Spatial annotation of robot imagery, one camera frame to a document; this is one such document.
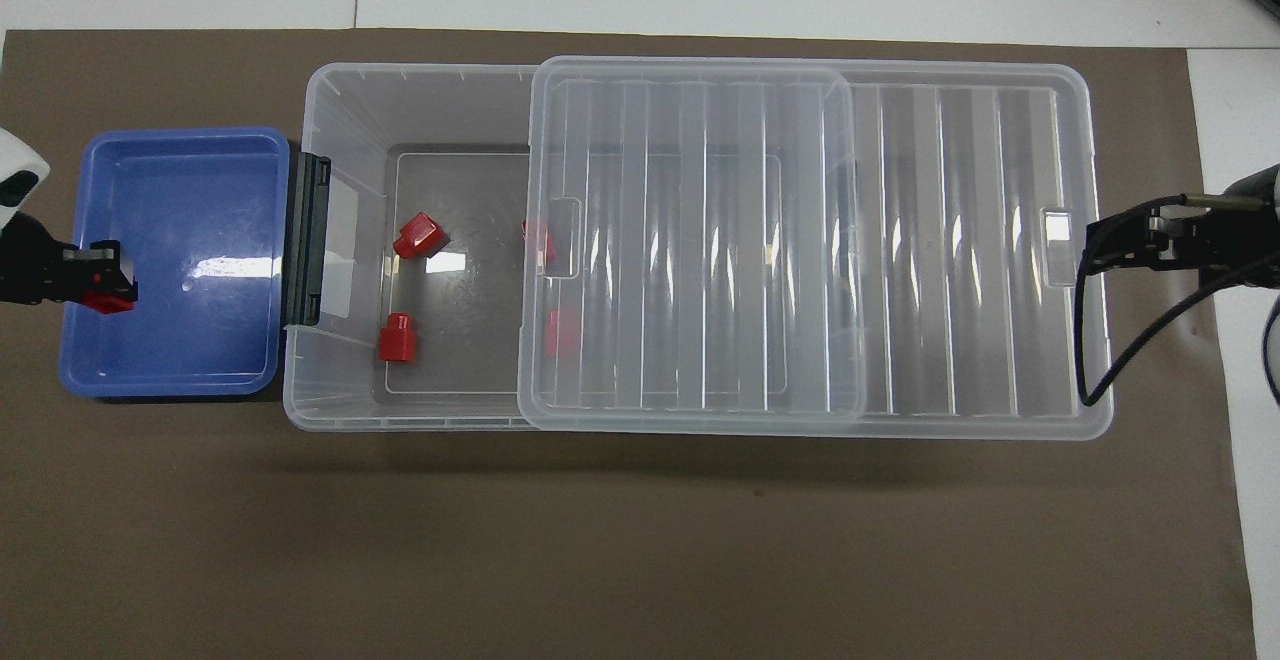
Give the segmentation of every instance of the black hinge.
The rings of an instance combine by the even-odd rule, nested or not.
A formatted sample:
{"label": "black hinge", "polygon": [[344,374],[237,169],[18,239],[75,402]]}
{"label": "black hinge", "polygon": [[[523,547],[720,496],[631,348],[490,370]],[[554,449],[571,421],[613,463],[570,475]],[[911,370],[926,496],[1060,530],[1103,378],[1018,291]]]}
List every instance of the black hinge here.
{"label": "black hinge", "polygon": [[298,153],[284,247],[284,324],[314,326],[320,321],[329,169],[329,159]]}

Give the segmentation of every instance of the black cable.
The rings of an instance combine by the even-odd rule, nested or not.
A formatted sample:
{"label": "black cable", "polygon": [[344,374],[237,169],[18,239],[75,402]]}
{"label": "black cable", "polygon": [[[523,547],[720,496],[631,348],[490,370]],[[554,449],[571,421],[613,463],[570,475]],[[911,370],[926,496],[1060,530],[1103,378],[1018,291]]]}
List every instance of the black cable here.
{"label": "black cable", "polygon": [[1271,397],[1275,397],[1276,405],[1280,405],[1280,388],[1276,388],[1275,372],[1271,368],[1271,326],[1280,317],[1280,297],[1271,304],[1271,313],[1267,315],[1266,326],[1262,329],[1262,370],[1267,373],[1267,386],[1271,388]]}
{"label": "black cable", "polygon": [[1088,386],[1085,386],[1084,382],[1084,288],[1085,283],[1088,283],[1089,269],[1093,265],[1093,258],[1098,253],[1098,247],[1102,246],[1102,242],[1106,240],[1117,226],[1121,226],[1121,224],[1128,221],[1129,217],[1133,217],[1133,215],[1148,214],[1151,210],[1166,208],[1169,205],[1184,203],[1187,203],[1187,194],[1170,194],[1165,196],[1165,198],[1147,200],[1146,203],[1134,205],[1133,208],[1112,215],[1111,219],[1108,219],[1107,223],[1103,223],[1102,226],[1093,233],[1093,237],[1084,244],[1084,251],[1080,255],[1080,265],[1075,271],[1075,303],[1071,312],[1071,342],[1075,350],[1075,393],[1080,397],[1080,402],[1084,402],[1084,405],[1093,405],[1094,402],[1101,399],[1103,391],[1106,391],[1107,386],[1111,385],[1111,381],[1115,380],[1111,370],[1115,370],[1116,373],[1120,372],[1120,370],[1112,365],[1111,370],[1107,370],[1107,373],[1111,373],[1111,381],[1106,381],[1105,379],[1105,382],[1098,382],[1098,386],[1094,388],[1093,391],[1088,391]]}
{"label": "black cable", "polygon": [[[1234,269],[1234,271],[1222,272],[1219,278],[1213,278],[1212,281],[1207,281],[1204,285],[1198,287],[1197,290],[1192,292],[1188,297],[1183,297],[1178,304],[1172,306],[1170,310],[1165,310],[1165,313],[1160,315],[1155,322],[1149,324],[1149,326],[1143,329],[1142,333],[1138,333],[1138,336],[1130,342],[1129,347],[1125,347],[1124,353],[1116,358],[1115,363],[1111,363],[1111,368],[1107,368],[1107,372],[1103,373],[1102,379],[1098,381],[1097,388],[1093,388],[1093,391],[1089,391],[1088,395],[1084,395],[1083,391],[1083,376],[1076,376],[1076,390],[1080,393],[1080,402],[1084,402],[1084,405],[1093,405],[1094,402],[1101,400],[1102,395],[1107,391],[1107,388],[1111,388],[1111,382],[1115,382],[1116,376],[1120,375],[1120,370],[1124,370],[1125,365],[1129,365],[1129,359],[1133,359],[1133,356],[1137,356],[1138,350],[1142,350],[1142,347],[1147,345],[1147,342],[1151,340],[1152,336],[1156,336],[1156,333],[1162,331],[1162,329],[1165,329],[1167,324],[1174,322],[1179,315],[1192,310],[1193,306],[1199,303],[1199,301],[1215,294],[1215,292],[1222,290],[1225,287],[1238,285],[1238,283],[1243,281],[1244,278],[1248,278],[1251,274],[1257,272],[1261,269],[1266,269],[1267,265],[1276,262],[1280,262],[1280,249],[1276,249],[1275,253],[1271,255],[1263,255],[1262,258],[1253,260],[1252,263],[1240,265],[1240,267]],[[1080,372],[1080,368],[1084,367],[1084,359],[1082,356],[1076,356],[1076,359],[1079,359],[1078,372]]]}

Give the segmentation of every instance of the red plastic block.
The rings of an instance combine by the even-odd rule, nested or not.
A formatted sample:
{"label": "red plastic block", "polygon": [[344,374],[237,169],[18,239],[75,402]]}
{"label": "red plastic block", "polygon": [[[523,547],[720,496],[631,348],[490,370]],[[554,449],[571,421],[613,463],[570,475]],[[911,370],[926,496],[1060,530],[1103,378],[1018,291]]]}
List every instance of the red plastic block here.
{"label": "red plastic block", "polygon": [[576,352],[581,321],[572,310],[552,308],[543,329],[543,354],[548,358],[568,358]]}
{"label": "red plastic block", "polygon": [[[100,280],[97,280],[97,276],[93,276],[93,281]],[[110,315],[123,313],[125,310],[133,310],[134,303],[133,301],[124,301],[120,299],[120,297],[105,294],[105,292],[90,290],[81,297],[81,304],[86,306],[86,308],[96,310],[100,313]]]}
{"label": "red plastic block", "polygon": [[448,240],[433,219],[426,214],[416,214],[401,228],[401,237],[392,242],[392,247],[401,258],[408,260],[416,255],[435,253]]}
{"label": "red plastic block", "polygon": [[[520,230],[525,235],[525,242],[529,242],[529,221],[520,221]],[[543,228],[543,239],[547,240],[545,249],[543,251],[543,265],[549,265],[556,262],[556,244],[552,242],[552,233]]]}
{"label": "red plastic block", "polygon": [[417,333],[406,313],[389,313],[387,327],[378,334],[378,358],[388,363],[412,363]]}

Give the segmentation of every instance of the brown surface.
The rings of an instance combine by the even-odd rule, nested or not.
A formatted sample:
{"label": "brown surface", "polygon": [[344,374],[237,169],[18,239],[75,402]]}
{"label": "brown surface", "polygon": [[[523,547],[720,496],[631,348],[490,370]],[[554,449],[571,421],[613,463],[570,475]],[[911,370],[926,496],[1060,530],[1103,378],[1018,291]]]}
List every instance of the brown surface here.
{"label": "brown surface", "polygon": [[[562,52],[1065,63],[1103,212],[1196,189],[1179,50],[428,31],[9,32],[0,127],[70,233],[101,130],[297,137],[330,60]],[[1192,278],[1111,281],[1117,344]],[[1093,443],[296,431],[276,400],[109,405],[59,386],[61,310],[0,306],[5,657],[1249,657],[1204,304]]]}

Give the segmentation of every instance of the clear plastic storage box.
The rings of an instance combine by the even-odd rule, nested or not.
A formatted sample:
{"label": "clear plastic storage box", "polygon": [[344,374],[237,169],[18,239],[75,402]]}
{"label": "clear plastic storage box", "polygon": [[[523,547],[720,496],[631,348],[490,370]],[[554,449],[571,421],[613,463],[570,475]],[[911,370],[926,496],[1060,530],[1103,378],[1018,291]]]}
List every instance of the clear plastic storage box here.
{"label": "clear plastic storage box", "polygon": [[[1097,201],[1069,68],[334,64],[307,88],[302,150],[332,178],[320,320],[285,327],[300,427],[1082,440],[1110,423],[1070,366]],[[401,260],[420,210],[451,242]],[[392,312],[413,317],[415,363],[376,359]]]}

